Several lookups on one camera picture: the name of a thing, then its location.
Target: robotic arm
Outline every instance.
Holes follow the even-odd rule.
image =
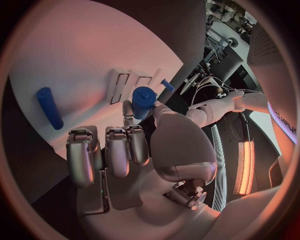
[[[220,120],[228,112],[240,113],[245,109],[268,114],[265,94],[232,91],[222,99],[211,99],[190,106],[186,116],[202,128]]]

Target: purple light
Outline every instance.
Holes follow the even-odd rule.
[[[284,131],[284,133],[293,141],[294,144],[297,144],[297,137],[293,133],[291,133],[290,128],[285,125],[277,116],[277,114],[274,112],[273,108],[271,107],[270,103],[267,103],[267,108],[270,112],[270,115],[274,119],[274,121],[277,123],[277,125]]]

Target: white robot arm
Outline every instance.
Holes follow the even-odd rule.
[[[220,120],[228,112],[239,113],[245,109],[268,114],[265,94],[232,91],[222,99],[211,99],[190,106],[186,116],[202,128]]]

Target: blue object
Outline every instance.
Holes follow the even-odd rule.
[[[140,86],[132,94],[132,110],[135,119],[144,119],[156,101],[155,92],[146,86]]]
[[[162,80],[161,84],[164,85],[165,88],[168,89],[171,93],[175,91],[175,87],[173,87],[170,83],[168,83],[166,79]]]
[[[43,87],[36,93],[37,100],[44,111],[49,122],[55,130],[59,130],[64,126],[64,122],[54,102],[51,89]]]

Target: orange light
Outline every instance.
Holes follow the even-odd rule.
[[[254,142],[239,142],[238,165],[233,189],[234,195],[248,195],[251,192],[255,167]]]

